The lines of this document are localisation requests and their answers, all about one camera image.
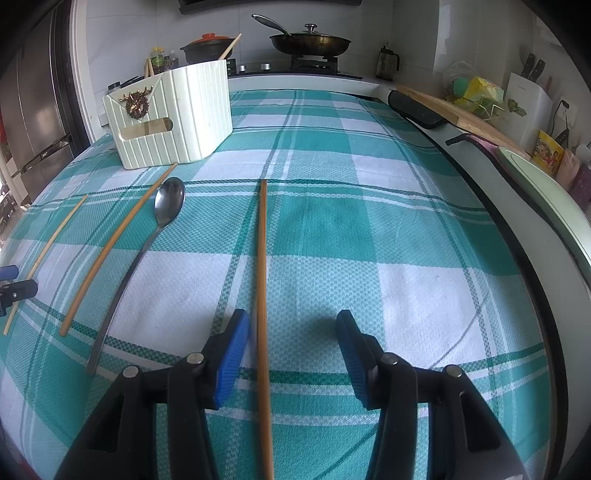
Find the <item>wooden chopstick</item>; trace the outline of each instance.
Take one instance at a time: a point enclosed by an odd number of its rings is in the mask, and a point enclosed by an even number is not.
[[[259,194],[258,253],[256,256],[256,350],[259,424],[263,471],[266,480],[274,480],[273,435],[271,431],[271,386],[267,354],[267,181],[261,181]]]
[[[228,53],[230,53],[230,50],[234,48],[234,45],[236,45],[238,43],[238,41],[240,40],[240,37],[242,36],[241,33],[239,33],[238,35],[236,35],[236,38],[234,38],[234,40],[232,40],[232,43],[230,43],[228,45],[228,47],[223,51],[223,53],[220,55],[220,57],[218,58],[218,60],[223,60],[226,58],[226,55],[228,55]]]
[[[152,59],[148,59],[148,73],[151,77],[154,76],[154,66],[152,65]]]
[[[43,250],[41,250],[41,253],[39,254],[37,259],[35,260],[35,263],[33,263],[33,266],[31,267],[31,269],[29,270],[29,274],[27,275],[27,280],[31,280],[33,278],[33,275],[35,274],[35,272],[37,271],[37,268],[41,264],[41,260],[43,260],[43,257],[45,257],[45,254],[49,250],[49,247],[51,247],[51,244],[53,243],[53,241],[57,238],[57,236],[60,234],[60,232],[66,226],[66,223],[68,223],[68,221],[70,221],[70,218],[72,218],[72,215],[74,215],[76,213],[78,208],[80,208],[80,205],[82,205],[87,198],[88,198],[88,195],[84,195],[81,198],[81,200],[76,204],[76,206],[70,211],[70,213],[68,213],[66,218],[64,218],[61,221],[60,226],[57,227],[55,232],[53,232],[53,235],[47,241],[47,243],[45,244],[45,247],[43,247]],[[6,326],[4,327],[4,335],[8,335],[8,330],[10,329],[12,319],[14,318],[14,316],[17,312],[17,308],[18,308],[19,303],[20,303],[19,301],[16,301],[12,305],[12,310],[10,311],[10,315],[8,316],[8,320],[6,321]]]
[[[67,335],[70,325],[72,324],[72,320],[74,320],[74,316],[76,315],[76,312],[78,311],[78,307],[80,306],[80,303],[82,302],[82,299],[84,298],[84,295],[86,294],[86,291],[90,287],[92,280],[94,279],[95,275],[99,271],[100,266],[105,261],[105,258],[107,257],[107,255],[109,254],[111,249],[113,248],[113,245],[119,239],[119,237],[121,236],[121,234],[123,233],[125,228],[129,225],[130,221],[134,218],[135,214],[139,212],[139,209],[143,207],[144,203],[146,203],[148,201],[148,199],[152,196],[152,194],[155,192],[155,190],[158,187],[160,187],[160,184],[164,181],[164,179],[166,179],[166,177],[168,177],[168,174],[170,174],[170,172],[172,172],[176,166],[177,166],[177,164],[173,163],[168,168],[168,170],[165,171],[158,180],[156,180],[156,183],[154,183],[154,185],[152,185],[148,189],[148,191],[146,193],[144,193],[143,197],[138,200],[138,203],[136,203],[134,205],[134,207],[129,211],[127,216],[121,222],[121,225],[119,225],[117,227],[117,230],[115,230],[113,235],[111,235],[111,238],[109,238],[109,241],[103,247],[103,250],[100,251],[99,256],[97,257],[95,262],[92,264],[92,267],[90,268],[89,272],[86,274],[86,278],[82,282],[82,285],[80,286],[80,290],[78,290],[78,293],[74,297],[72,305],[70,305],[70,309],[68,310],[68,313],[66,314],[66,318],[64,318],[64,322],[61,324],[60,335],[62,337],[65,337]]]

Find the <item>spoon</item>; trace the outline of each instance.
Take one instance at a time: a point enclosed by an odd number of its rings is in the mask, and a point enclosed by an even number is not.
[[[158,189],[158,193],[156,193],[156,200],[154,202],[154,216],[156,217],[158,226],[156,227],[156,230],[153,231],[152,235],[150,235],[150,237],[148,237],[148,239],[145,241],[142,250],[138,252],[134,258],[134,261],[131,262],[129,270],[119,284],[119,288],[117,289],[115,297],[109,306],[109,310],[103,319],[103,323],[100,324],[100,330],[96,335],[95,342],[92,344],[90,357],[88,358],[88,363],[86,364],[87,374],[95,374],[96,367],[99,364],[100,351],[102,350],[103,344],[105,343],[105,338],[107,336],[107,332],[109,331],[111,320],[113,319],[113,315],[117,310],[117,305],[119,305],[119,301],[121,300],[121,297],[123,296],[125,289],[127,288],[127,284],[131,280],[135,269],[144,257],[144,254],[148,251],[148,248],[150,248],[150,245],[152,245],[154,240],[156,240],[158,234],[168,225],[170,225],[172,221],[178,216],[178,213],[183,207],[184,197],[184,183],[177,177],[169,178]]]
[[[289,33],[285,28],[283,28],[279,23],[275,20],[271,20],[268,17],[263,17],[262,15],[252,14],[252,18],[254,18],[257,22],[262,23],[266,27],[275,28],[275,30],[279,30],[284,35],[291,37],[291,33]]]

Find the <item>metal screw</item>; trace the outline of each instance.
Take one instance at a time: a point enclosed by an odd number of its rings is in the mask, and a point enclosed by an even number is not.
[[[123,376],[125,378],[133,378],[139,373],[139,368],[135,365],[130,365],[123,369]]]
[[[200,352],[193,352],[187,355],[187,363],[190,363],[192,365],[199,365],[203,363],[204,360],[205,357]]]
[[[461,377],[463,373],[462,369],[457,365],[448,365],[445,367],[445,371],[450,377],[454,378]]]
[[[386,365],[396,365],[398,360],[400,360],[398,355],[389,352],[383,354],[381,358],[382,363]]]

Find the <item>tablecloth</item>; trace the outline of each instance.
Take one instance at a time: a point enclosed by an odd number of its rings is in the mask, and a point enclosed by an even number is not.
[[[387,105],[302,90],[236,92],[234,130],[186,184],[179,217],[140,263],[100,366],[86,359],[113,294],[156,226],[153,199],[115,244],[62,338],[59,327],[101,247],[166,167],[124,170],[107,135],[27,210],[1,265],[27,272],[84,195],[0,337],[0,418],[30,465],[52,478],[111,381],[129,364],[162,368],[224,328],[254,318],[258,182],[268,193],[268,347],[275,476],[362,479],[378,413],[353,395],[335,318],[417,367],[464,368],[532,478],[550,437],[550,380],[524,279],[496,225],[443,154]],[[207,414],[221,478],[262,478],[254,336],[225,406]],[[427,408],[418,412],[415,478],[426,474]],[[165,406],[158,468],[167,478]]]

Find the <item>deer head emblem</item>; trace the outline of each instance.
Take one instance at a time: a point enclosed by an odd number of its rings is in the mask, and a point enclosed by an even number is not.
[[[148,113],[148,108],[150,107],[148,95],[150,93],[152,93],[152,89],[148,90],[146,87],[143,92],[138,90],[129,95],[123,95],[123,98],[120,98],[119,101],[125,102],[125,110],[131,118],[139,120]]]

